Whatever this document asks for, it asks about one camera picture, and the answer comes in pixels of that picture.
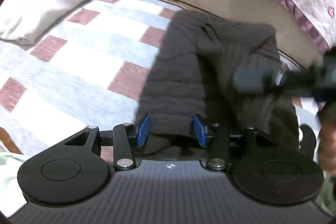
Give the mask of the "person's hand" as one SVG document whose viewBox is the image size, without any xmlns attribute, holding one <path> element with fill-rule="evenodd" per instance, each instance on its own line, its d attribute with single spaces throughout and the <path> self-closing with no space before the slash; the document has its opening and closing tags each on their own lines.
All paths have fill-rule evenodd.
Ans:
<svg viewBox="0 0 336 224">
<path fill-rule="evenodd" d="M 318 117 L 321 123 L 318 164 L 330 176 L 335 177 L 335 102 L 326 103 Z"/>
</svg>

